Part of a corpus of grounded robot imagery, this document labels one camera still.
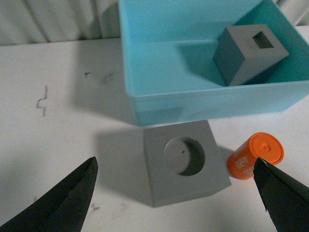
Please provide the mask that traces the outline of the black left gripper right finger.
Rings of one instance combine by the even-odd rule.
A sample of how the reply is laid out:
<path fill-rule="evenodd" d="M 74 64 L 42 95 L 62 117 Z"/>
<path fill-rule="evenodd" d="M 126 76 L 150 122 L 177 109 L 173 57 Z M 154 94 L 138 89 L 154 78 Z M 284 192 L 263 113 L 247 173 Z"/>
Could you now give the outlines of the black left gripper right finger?
<path fill-rule="evenodd" d="M 262 158 L 255 162 L 254 181 L 279 232 L 309 230 L 309 188 Z"/>

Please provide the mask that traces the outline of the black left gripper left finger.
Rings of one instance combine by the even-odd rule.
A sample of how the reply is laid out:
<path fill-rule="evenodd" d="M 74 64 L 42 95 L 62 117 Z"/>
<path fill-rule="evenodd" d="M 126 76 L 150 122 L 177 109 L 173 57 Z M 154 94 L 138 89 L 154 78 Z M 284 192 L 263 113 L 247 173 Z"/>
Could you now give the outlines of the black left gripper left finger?
<path fill-rule="evenodd" d="M 98 174 L 95 157 L 87 159 L 28 208 L 0 227 L 2 232 L 80 232 Z"/>

